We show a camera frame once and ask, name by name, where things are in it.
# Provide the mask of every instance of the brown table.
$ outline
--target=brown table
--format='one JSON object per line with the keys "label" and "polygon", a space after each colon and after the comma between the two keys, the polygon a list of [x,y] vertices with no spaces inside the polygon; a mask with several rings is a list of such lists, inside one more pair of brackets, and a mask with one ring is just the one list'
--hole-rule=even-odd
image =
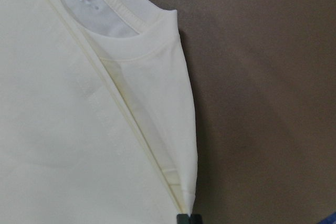
{"label": "brown table", "polygon": [[177,9],[205,224],[336,211],[336,0],[150,0]]}

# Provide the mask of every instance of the stitching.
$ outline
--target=stitching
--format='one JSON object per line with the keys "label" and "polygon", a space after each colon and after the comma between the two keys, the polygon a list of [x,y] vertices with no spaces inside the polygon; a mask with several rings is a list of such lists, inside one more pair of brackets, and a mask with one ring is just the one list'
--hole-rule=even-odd
{"label": "stitching", "polygon": [[121,0],[104,0],[104,1],[110,6],[110,8],[112,8],[118,14],[118,16],[124,22],[126,22],[130,27],[132,27],[138,33],[142,32],[143,29],[147,27],[147,24],[142,19],[140,19],[138,16],[136,16],[131,10],[129,10],[127,6]]}
{"label": "stitching", "polygon": [[133,59],[125,59],[125,60],[114,60],[114,59],[107,59],[105,57],[100,57],[99,58],[103,61],[111,61],[111,62],[124,62],[124,63],[133,63],[135,61],[141,61],[144,59],[149,59],[151,57],[155,56],[155,53],[157,53],[158,51],[160,51],[161,49],[163,49],[165,46],[169,45],[170,43],[172,43],[173,41],[175,41],[176,39],[178,39],[180,36],[179,35],[175,35],[173,37],[171,37],[169,40],[167,40],[164,44],[162,44],[161,46],[153,49],[151,52],[149,52],[148,54],[144,55],[144,56],[140,56],[137,58],[133,58]]}

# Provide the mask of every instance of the t-shirt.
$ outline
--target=t-shirt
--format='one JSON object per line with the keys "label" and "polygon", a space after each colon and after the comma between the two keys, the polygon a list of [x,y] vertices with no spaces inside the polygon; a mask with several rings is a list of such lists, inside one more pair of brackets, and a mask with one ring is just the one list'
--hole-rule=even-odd
{"label": "t-shirt", "polygon": [[177,11],[0,0],[0,223],[175,223],[195,199]]}

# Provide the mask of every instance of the crew neck collar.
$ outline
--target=crew neck collar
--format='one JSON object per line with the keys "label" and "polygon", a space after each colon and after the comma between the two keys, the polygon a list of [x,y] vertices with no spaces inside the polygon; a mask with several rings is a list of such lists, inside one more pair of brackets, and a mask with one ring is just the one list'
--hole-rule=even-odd
{"label": "crew neck collar", "polygon": [[110,60],[130,61],[141,58],[179,35],[177,11],[161,9],[149,0],[104,0],[138,33],[124,38],[109,37],[89,30],[75,19],[65,1],[60,1],[94,49]]}

